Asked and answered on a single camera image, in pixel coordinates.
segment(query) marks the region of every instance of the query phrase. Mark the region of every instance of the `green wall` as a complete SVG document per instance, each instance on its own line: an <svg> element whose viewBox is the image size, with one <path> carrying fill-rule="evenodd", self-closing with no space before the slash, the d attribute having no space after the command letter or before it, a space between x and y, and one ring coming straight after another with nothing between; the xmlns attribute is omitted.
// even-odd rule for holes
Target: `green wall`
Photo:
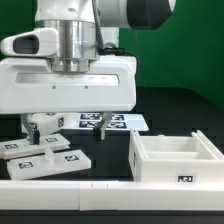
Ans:
<svg viewBox="0 0 224 224"><path fill-rule="evenodd" d="M35 0L0 5L0 39L33 29ZM160 29L122 29L120 45L139 58L138 86L193 89L224 111L224 0L177 0Z"/></svg>

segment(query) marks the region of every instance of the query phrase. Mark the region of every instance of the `white robot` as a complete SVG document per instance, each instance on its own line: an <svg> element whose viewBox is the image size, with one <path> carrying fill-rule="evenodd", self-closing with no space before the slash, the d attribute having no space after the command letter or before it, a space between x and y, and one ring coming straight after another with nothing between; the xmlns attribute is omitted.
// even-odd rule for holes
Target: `white robot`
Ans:
<svg viewBox="0 0 224 224"><path fill-rule="evenodd" d="M36 29L1 43L10 57L0 63L0 114L21 114L38 144L33 113L103 112L104 139L112 111L136 103L136 59L117 48L119 27L156 29L174 7L175 0L38 0Z"/></svg>

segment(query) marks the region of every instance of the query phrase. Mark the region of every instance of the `white box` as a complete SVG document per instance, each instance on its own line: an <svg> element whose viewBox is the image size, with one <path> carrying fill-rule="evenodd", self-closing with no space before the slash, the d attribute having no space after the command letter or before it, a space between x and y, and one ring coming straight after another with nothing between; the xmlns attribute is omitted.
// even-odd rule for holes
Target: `white box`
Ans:
<svg viewBox="0 0 224 224"><path fill-rule="evenodd" d="M32 115L29 124L33 130L38 130L41 136L55 133L75 122L76 113L37 113ZM28 133L23 124L22 132Z"/></svg>
<svg viewBox="0 0 224 224"><path fill-rule="evenodd" d="M140 136L131 131L129 163L135 181L224 182L224 156L200 132L193 137Z"/></svg>

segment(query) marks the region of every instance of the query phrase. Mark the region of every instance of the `black table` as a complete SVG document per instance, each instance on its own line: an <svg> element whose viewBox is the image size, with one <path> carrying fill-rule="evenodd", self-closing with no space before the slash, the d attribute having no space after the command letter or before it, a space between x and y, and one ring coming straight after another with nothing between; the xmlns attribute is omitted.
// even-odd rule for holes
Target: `black table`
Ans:
<svg viewBox="0 0 224 224"><path fill-rule="evenodd" d="M196 92L187 89L137 88L132 113L143 114L150 131L142 135L191 136L201 130L224 152L224 113ZM24 138L18 115L0 117L0 141ZM63 130L73 149L82 149L92 169L40 180L133 181L128 164L129 132L106 132L97 142L92 131ZM9 179L5 161L0 178ZM0 211L1 223L223 223L224 212L175 211Z"/></svg>

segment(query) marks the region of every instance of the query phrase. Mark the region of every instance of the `metal cylinder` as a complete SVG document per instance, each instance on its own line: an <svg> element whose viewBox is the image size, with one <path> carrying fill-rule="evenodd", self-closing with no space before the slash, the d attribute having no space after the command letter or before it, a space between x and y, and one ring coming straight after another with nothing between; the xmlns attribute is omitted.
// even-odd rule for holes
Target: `metal cylinder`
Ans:
<svg viewBox="0 0 224 224"><path fill-rule="evenodd" d="M38 21L37 27L55 28L59 33L60 50L51 59L52 71L87 72L89 60L98 60L96 26L79 21Z"/></svg>

